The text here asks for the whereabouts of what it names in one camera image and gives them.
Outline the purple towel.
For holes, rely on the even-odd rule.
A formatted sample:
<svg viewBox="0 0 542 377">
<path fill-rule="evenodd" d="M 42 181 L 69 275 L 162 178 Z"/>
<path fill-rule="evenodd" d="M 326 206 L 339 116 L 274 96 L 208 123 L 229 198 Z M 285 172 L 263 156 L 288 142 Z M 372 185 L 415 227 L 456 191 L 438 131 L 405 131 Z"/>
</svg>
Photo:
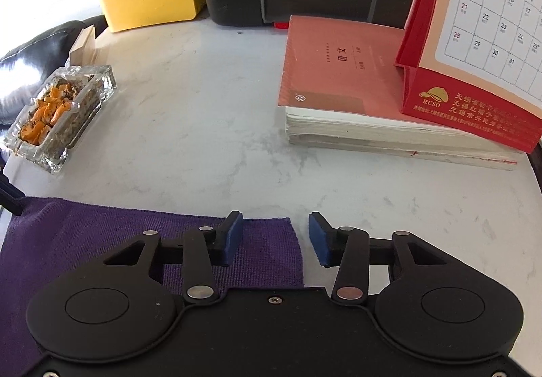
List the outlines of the purple towel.
<svg viewBox="0 0 542 377">
<path fill-rule="evenodd" d="M 26 309 L 44 285 L 145 230 L 174 239 L 190 228 L 216 227 L 219 217 L 86 205 L 30 197 L 12 217 L 1 247 L 1 373 L 21 376 L 40 361 Z M 288 218 L 248 219 L 231 266 L 213 270 L 229 288 L 301 288 L 303 262 Z"/>
</svg>

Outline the glass ashtray with peels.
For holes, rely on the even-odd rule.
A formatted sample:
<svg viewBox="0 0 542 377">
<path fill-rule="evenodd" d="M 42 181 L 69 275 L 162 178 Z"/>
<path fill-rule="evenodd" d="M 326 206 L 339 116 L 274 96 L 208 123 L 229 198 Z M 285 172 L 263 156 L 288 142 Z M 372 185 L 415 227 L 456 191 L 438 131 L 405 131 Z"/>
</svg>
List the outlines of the glass ashtray with peels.
<svg viewBox="0 0 542 377">
<path fill-rule="evenodd" d="M 68 150 L 116 89 L 109 65 L 55 70 L 8 129 L 5 147 L 49 173 L 59 172 Z"/>
</svg>

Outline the black leather chair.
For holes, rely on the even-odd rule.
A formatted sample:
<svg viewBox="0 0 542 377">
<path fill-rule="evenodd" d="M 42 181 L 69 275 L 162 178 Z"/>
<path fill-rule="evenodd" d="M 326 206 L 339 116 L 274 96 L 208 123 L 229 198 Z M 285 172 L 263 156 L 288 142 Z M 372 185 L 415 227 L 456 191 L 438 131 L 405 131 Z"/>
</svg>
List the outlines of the black leather chair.
<svg viewBox="0 0 542 377">
<path fill-rule="evenodd" d="M 104 15 L 72 20 L 51 28 L 1 57 L 1 130 L 8 130 L 20 111 L 50 74 L 62 67 L 80 32 L 94 26 L 96 35 L 107 27 Z"/>
</svg>

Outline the red notebook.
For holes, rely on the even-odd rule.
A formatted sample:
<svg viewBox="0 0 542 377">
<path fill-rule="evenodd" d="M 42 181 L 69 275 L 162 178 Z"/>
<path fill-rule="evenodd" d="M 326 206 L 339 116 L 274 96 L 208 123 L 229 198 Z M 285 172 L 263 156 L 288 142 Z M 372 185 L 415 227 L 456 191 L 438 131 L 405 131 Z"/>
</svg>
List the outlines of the red notebook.
<svg viewBox="0 0 542 377">
<path fill-rule="evenodd" d="M 520 151 L 403 114 L 402 30 L 293 16 L 278 103 L 290 143 L 512 170 Z"/>
</svg>

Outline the red desk calendar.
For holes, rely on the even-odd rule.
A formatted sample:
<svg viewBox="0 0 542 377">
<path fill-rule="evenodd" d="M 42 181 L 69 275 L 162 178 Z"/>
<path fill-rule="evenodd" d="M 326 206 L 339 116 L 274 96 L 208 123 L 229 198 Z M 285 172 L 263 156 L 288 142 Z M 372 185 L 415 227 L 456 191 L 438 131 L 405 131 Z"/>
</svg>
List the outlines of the red desk calendar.
<svg viewBox="0 0 542 377">
<path fill-rule="evenodd" d="M 404 114 L 523 152 L 541 138 L 541 0 L 413 0 Z"/>
</svg>

